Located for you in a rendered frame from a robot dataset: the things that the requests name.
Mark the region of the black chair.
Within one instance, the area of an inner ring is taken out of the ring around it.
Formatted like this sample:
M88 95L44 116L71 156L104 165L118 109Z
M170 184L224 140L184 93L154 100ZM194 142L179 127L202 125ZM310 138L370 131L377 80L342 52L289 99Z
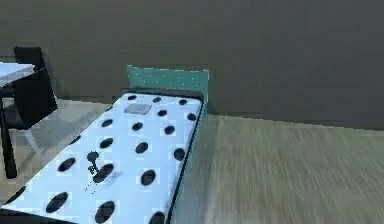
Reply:
M40 47L14 48L16 61L34 66L31 75L15 82L15 121L13 128L27 130L47 117L58 106Z

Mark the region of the teal bed with dotted cover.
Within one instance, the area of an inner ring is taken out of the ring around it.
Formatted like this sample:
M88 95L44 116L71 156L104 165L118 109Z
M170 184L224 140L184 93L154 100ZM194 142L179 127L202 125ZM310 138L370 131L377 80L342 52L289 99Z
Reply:
M209 73L127 72L129 89L0 207L0 224L166 224L206 112ZM132 103L151 109L125 113Z

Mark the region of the small black object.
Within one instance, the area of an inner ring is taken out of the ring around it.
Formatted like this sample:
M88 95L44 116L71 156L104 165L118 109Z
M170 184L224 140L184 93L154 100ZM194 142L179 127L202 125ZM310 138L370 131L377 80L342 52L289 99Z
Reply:
M91 174L94 174L99 171L97 165L96 165L96 159L99 157L99 154L95 151L91 151L87 155L87 160L91 163L91 165L88 167L88 170Z

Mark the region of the black table with pale top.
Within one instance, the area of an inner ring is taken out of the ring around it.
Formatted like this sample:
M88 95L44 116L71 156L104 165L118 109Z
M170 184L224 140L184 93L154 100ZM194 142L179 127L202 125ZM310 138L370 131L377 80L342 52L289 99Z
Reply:
M0 62L0 90L7 84L12 83L18 79L27 77L32 74L34 65L19 63L6 63ZM5 166L5 174L8 179L14 179L17 177L16 163L13 153L12 142L8 126L6 124L6 117L3 107L3 99L5 97L11 97L12 92L8 91L4 95L0 95L0 132L3 149L3 160Z

